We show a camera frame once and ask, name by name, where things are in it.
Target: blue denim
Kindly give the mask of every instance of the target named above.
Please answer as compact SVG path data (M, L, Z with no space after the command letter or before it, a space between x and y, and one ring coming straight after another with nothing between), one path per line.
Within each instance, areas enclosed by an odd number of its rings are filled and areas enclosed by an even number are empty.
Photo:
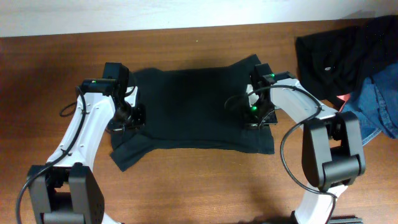
M381 131L398 138L398 63L366 78L362 88L351 94L342 112L345 111L357 115L363 145Z

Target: brown wooden surface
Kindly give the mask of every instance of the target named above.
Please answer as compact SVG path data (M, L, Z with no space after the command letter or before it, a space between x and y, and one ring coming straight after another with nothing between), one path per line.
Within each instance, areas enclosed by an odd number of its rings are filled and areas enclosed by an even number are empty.
M147 30L0 39L0 223L15 223L18 191L32 164L43 164L58 146L70 118L58 111L75 99L74 86L100 77L105 62L130 70L230 65L251 54L275 72L297 71L295 37L362 24L323 21L197 29ZM282 111L272 127L275 148L294 123ZM300 180L302 133L286 145L287 163ZM121 172L107 134L94 174L106 212L125 223L236 223L289 216L303 190L273 156L234 151L168 149L148 153ZM367 171L339 199L335 215L366 223L398 223L397 141L380 134L365 148ZM24 223L33 223L29 194Z

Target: white backdrop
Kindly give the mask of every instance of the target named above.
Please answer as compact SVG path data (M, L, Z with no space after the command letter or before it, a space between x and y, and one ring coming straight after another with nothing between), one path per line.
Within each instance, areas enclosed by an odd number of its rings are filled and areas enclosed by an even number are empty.
M398 0L0 0L0 37L352 19Z

